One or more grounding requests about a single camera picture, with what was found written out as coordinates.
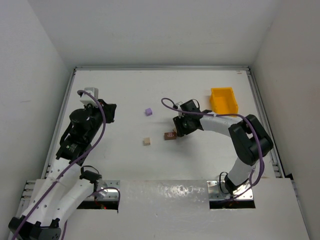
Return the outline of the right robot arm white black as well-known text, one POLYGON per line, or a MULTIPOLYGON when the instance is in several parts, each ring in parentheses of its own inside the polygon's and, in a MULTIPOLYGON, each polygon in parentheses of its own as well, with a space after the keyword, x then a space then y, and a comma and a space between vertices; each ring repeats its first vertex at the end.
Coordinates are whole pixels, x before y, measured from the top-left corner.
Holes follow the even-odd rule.
POLYGON ((232 169, 224 178, 224 187, 230 195, 252 177, 257 161, 262 163, 263 157, 274 147, 271 137, 255 115, 244 117, 201 111, 193 99, 182 104, 174 103, 173 109, 178 111, 178 116, 173 118, 178 137, 196 130, 230 137, 237 155, 232 169))

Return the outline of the yellow plastic bin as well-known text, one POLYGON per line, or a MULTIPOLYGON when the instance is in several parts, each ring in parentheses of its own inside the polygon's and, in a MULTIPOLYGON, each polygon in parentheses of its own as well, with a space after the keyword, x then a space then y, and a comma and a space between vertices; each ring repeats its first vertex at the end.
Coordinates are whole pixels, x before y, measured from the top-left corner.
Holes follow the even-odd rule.
POLYGON ((238 114, 238 103, 231 87, 211 88, 209 102, 217 114, 238 114))

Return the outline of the dark brown wood block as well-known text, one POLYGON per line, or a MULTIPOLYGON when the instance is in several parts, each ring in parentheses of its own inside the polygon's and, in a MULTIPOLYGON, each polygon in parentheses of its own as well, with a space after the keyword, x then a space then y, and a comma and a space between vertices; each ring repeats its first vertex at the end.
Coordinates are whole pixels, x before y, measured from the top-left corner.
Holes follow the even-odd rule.
POLYGON ((164 133, 164 140, 169 141, 169 140, 175 140, 177 138, 177 133, 172 131, 172 132, 165 132, 164 133))

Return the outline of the light wood cube block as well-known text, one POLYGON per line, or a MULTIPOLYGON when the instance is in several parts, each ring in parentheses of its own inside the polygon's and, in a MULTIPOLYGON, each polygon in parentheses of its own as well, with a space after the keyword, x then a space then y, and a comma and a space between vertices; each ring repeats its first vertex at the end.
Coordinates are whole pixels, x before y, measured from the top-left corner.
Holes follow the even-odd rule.
POLYGON ((151 139, 149 137, 145 137, 143 139, 143 145, 144 146, 150 146, 151 145, 151 139))

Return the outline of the purple cube block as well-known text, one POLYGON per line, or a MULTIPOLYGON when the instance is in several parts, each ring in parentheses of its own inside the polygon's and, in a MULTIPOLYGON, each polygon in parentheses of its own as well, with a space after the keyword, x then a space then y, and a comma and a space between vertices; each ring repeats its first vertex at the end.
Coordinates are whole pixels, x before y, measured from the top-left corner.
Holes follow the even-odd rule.
POLYGON ((151 108, 147 108, 146 110, 145 110, 145 115, 146 116, 151 116, 153 114, 153 111, 152 111, 152 109, 151 108))

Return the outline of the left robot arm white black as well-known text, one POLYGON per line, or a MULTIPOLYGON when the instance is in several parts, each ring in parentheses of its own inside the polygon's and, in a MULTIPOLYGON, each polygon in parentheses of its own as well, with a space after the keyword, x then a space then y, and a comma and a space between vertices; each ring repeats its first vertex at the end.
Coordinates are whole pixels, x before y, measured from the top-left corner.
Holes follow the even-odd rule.
POLYGON ((97 171, 84 170, 92 140, 99 129, 114 122, 116 104, 92 100, 69 115, 69 125, 59 141, 59 149, 48 175, 33 201, 8 228, 14 240, 62 240, 68 218, 94 194, 102 181, 97 171))

